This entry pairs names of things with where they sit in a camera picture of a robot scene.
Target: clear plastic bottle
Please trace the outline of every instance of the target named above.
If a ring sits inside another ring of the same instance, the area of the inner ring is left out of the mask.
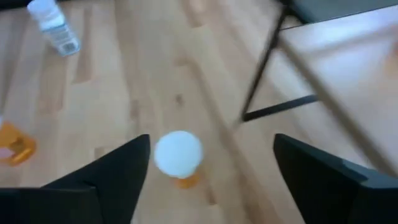
[[[60,55],[71,55],[80,50],[80,41],[54,0],[33,0],[27,5],[27,10]]]

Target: orange object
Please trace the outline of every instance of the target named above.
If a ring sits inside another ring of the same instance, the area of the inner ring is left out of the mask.
[[[177,184],[177,186],[179,186],[182,189],[188,189],[190,187],[193,187],[198,182],[199,182],[198,172],[184,179],[175,178],[175,183]]]
[[[16,166],[33,155],[36,150],[34,139],[8,121],[3,121],[0,125],[0,162]]]

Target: black chair leg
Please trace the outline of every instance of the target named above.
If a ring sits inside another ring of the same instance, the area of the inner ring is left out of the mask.
[[[269,41],[267,47],[264,49],[264,53],[261,57],[261,60],[257,65],[257,70],[256,70],[256,74],[254,76],[254,80],[252,81],[252,84],[249,89],[249,93],[246,97],[246,101],[244,102],[244,106],[243,106],[243,109],[241,112],[241,119],[244,122],[250,121],[253,119],[257,119],[257,118],[260,118],[263,116],[268,116],[268,115],[278,113],[281,111],[289,110],[289,109],[292,109],[292,108],[295,108],[298,106],[305,105],[307,103],[313,103],[313,102],[317,101],[317,98],[314,95],[305,96],[305,97],[301,97],[296,100],[288,101],[285,103],[281,103],[278,105],[270,106],[267,108],[263,108],[261,110],[257,110],[257,111],[248,113],[248,110],[251,105],[254,94],[256,93],[258,85],[260,84],[262,74],[264,73],[264,69],[266,68],[267,62],[271,57],[272,50],[274,50],[277,47],[278,35],[281,30],[282,24],[283,24],[285,18],[288,16],[288,14],[289,14],[289,7],[284,6],[284,8],[278,18],[278,21],[276,23],[274,31],[272,33],[271,40]]]

